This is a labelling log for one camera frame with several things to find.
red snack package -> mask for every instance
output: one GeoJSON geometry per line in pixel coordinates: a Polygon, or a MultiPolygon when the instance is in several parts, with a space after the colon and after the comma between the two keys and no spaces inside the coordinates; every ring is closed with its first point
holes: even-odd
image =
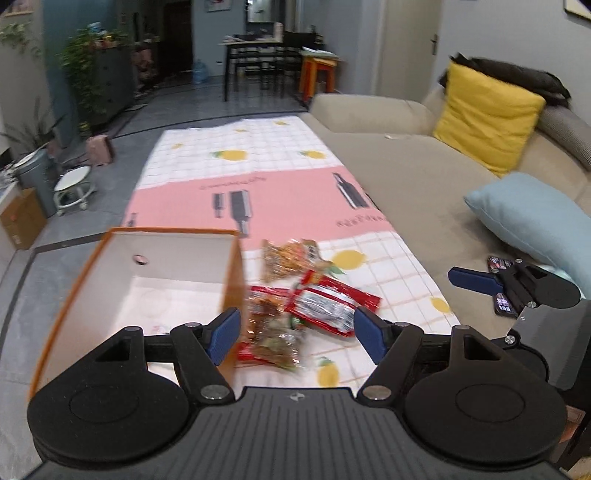
{"type": "Polygon", "coordinates": [[[291,295],[284,311],[337,335],[351,337],[359,306],[376,312],[381,299],[310,270],[291,295]]]}
{"type": "Polygon", "coordinates": [[[252,353],[252,343],[256,342],[265,330],[266,324],[282,313],[282,308],[289,297],[288,288],[253,286],[248,297],[248,322],[246,339],[238,348],[238,360],[267,363],[252,353]]]}

orange stool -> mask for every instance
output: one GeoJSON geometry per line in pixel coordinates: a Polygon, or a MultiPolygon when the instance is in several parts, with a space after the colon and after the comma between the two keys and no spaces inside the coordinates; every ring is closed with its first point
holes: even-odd
{"type": "Polygon", "coordinates": [[[337,60],[304,57],[300,76],[300,91],[303,93],[303,101],[307,102],[310,100],[316,92],[318,70],[324,70],[326,72],[326,92],[332,93],[335,91],[335,70],[337,64],[337,60]]]}

blue gripper pad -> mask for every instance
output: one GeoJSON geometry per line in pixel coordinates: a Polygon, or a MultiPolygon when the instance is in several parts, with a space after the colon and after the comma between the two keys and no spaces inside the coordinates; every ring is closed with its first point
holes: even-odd
{"type": "Polygon", "coordinates": [[[382,329],[363,310],[355,310],[353,316],[353,328],[357,339],[365,348],[365,351],[371,357],[371,360],[377,365],[388,352],[384,345],[382,329]]]}
{"type": "Polygon", "coordinates": [[[212,324],[210,324],[211,327],[214,327],[212,339],[205,351],[214,365],[219,366],[240,335],[240,310],[227,310],[220,314],[212,324]]]}
{"type": "Polygon", "coordinates": [[[477,291],[491,297],[497,293],[503,293],[503,285],[496,280],[495,275],[492,273],[452,267],[447,272],[447,278],[456,287],[477,291]]]}

doorway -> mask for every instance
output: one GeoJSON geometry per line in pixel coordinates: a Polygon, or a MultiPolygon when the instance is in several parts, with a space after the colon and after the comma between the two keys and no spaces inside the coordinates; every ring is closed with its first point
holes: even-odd
{"type": "Polygon", "coordinates": [[[163,55],[164,74],[191,70],[193,66],[193,32],[191,2],[166,4],[163,11],[163,55]]]}
{"type": "Polygon", "coordinates": [[[387,0],[378,95],[421,101],[431,88],[441,0],[387,0]]]}

white cardboard box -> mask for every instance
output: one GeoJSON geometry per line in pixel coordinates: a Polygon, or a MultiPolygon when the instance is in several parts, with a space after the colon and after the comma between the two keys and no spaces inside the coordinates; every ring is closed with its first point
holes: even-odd
{"type": "MultiPolygon", "coordinates": [[[[205,325],[229,307],[242,311],[244,298],[236,232],[113,228],[61,308],[31,381],[31,396],[126,326],[160,335],[187,322],[205,325]]],[[[234,366],[232,354],[220,366],[229,383],[234,366]]],[[[152,370],[175,380],[172,367],[152,370]]]]}

